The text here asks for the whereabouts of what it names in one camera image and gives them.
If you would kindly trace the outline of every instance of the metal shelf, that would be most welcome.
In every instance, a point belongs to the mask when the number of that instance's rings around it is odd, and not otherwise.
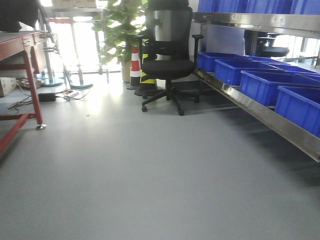
[[[48,18],[94,17],[103,13],[103,8],[44,8]]]
[[[203,78],[202,81],[204,83],[240,106],[246,112],[320,163],[320,138],[280,116],[272,109],[265,107],[252,98],[244,95],[234,87],[207,74],[205,71],[197,69],[196,73]]]
[[[195,23],[320,39],[320,15],[194,12]]]

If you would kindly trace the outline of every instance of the black power adapter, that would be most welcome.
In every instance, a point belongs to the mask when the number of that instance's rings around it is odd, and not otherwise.
[[[39,93],[39,102],[54,102],[56,100],[55,93]]]

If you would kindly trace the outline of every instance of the chair backrest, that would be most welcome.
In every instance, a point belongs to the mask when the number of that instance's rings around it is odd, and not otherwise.
[[[148,31],[148,59],[170,56],[189,59],[189,35],[192,9],[188,6],[148,7],[145,11]]]

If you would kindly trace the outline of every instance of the chair seat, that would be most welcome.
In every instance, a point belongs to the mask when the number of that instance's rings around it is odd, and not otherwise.
[[[196,69],[190,60],[151,60],[141,66],[142,71],[157,79],[175,80],[189,76]]]

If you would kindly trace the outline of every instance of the white box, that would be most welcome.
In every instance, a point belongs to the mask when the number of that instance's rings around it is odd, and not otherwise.
[[[96,0],[74,0],[74,6],[76,8],[96,8]]]
[[[0,77],[0,97],[11,93],[17,87],[15,77]]]
[[[72,9],[75,7],[74,0],[52,0],[55,9]]]

